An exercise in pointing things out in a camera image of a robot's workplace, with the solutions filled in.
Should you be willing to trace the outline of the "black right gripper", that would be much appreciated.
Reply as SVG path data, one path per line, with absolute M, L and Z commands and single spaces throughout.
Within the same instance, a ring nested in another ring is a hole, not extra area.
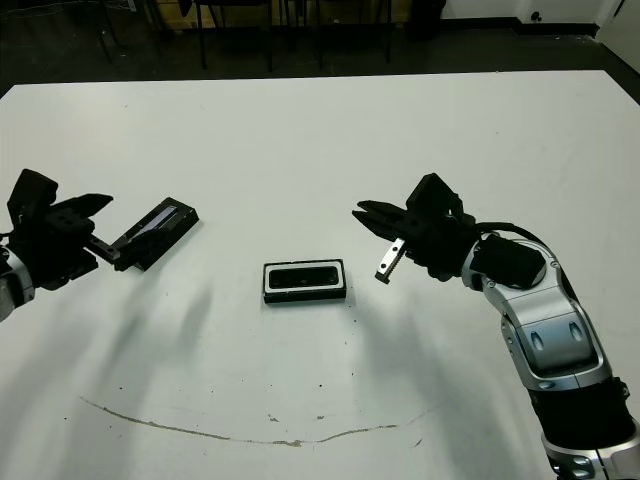
M 476 242 L 476 219 L 459 206 L 400 208 L 364 200 L 357 207 L 352 215 L 371 233 L 391 243 L 376 271 L 376 278 L 385 284 L 404 257 L 438 280 L 458 276 Z

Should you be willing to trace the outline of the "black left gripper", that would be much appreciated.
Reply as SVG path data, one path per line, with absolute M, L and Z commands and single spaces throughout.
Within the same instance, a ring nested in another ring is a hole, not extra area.
M 16 226 L 8 248 L 25 265 L 35 288 L 53 291 L 98 267 L 100 259 L 112 266 L 119 251 L 94 235 L 92 219 L 113 197 L 88 193 L 59 203 L 59 208 Z

